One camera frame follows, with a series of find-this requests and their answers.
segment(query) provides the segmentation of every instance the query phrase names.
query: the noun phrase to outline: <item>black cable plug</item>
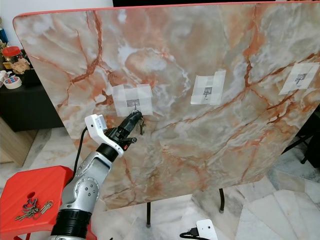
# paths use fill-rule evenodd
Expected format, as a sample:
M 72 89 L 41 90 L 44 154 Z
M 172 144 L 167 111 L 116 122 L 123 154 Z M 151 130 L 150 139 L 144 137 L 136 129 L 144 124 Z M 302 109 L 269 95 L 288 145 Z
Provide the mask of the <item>black cable plug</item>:
M 194 227 L 191 228 L 190 231 L 188 231 L 188 233 L 194 237 L 198 237 L 199 236 L 199 232 L 198 232 L 198 228 Z
M 196 239 L 196 240 L 209 240 L 204 237 L 199 237 L 199 232 L 196 227 L 191 228 L 190 231 L 181 233 L 180 238 L 182 238 L 182 239 Z

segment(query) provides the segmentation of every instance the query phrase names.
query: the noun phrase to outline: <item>tape roll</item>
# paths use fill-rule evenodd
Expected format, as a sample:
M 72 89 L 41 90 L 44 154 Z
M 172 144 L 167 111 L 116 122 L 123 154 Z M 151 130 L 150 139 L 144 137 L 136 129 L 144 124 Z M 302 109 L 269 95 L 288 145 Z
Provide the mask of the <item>tape roll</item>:
M 7 89 L 16 89 L 21 86 L 22 82 L 20 77 L 18 76 L 11 76 L 4 80 L 4 85 Z

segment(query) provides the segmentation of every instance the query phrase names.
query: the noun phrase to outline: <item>marble floor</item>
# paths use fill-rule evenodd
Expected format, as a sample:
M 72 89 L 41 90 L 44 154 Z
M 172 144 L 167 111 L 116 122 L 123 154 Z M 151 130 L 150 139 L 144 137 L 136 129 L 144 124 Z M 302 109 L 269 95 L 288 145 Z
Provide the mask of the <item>marble floor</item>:
M 151 203 L 151 228 L 146 228 L 147 204 L 106 211 L 99 200 L 92 216 L 98 240 L 178 240 L 179 234 L 211 219 L 218 240 L 320 239 L 320 170 L 298 146 L 284 153 L 258 182 L 224 188 L 225 209 L 219 213 L 220 195 L 214 187 L 192 195 Z M 0 192 L 19 171 L 55 165 L 72 168 L 77 150 L 64 128 L 40 130 L 23 167 L 0 165 Z M 44 240 L 37 232 L 32 240 Z

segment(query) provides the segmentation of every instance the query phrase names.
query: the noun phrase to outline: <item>white device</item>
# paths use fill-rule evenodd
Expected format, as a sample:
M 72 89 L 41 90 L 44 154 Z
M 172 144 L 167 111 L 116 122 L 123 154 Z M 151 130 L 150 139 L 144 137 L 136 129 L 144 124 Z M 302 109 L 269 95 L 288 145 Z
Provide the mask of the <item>white device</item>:
M 210 219 L 199 220 L 196 222 L 199 237 L 209 240 L 218 240 L 215 227 Z
M 85 125 L 89 131 L 90 137 L 99 145 L 104 143 L 111 146 L 114 150 L 117 151 L 118 157 L 121 158 L 124 154 L 124 150 L 114 141 L 109 139 L 104 130 L 107 130 L 107 125 L 104 119 L 104 116 L 92 114 L 84 118 Z

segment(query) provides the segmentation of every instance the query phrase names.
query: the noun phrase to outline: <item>red lid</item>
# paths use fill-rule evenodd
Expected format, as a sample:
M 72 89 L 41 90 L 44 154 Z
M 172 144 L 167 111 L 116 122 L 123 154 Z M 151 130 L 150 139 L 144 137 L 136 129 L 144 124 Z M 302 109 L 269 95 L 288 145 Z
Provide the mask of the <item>red lid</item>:
M 17 46 L 9 46 L 2 50 L 3 55 L 6 57 L 12 57 L 21 53 L 19 47 Z

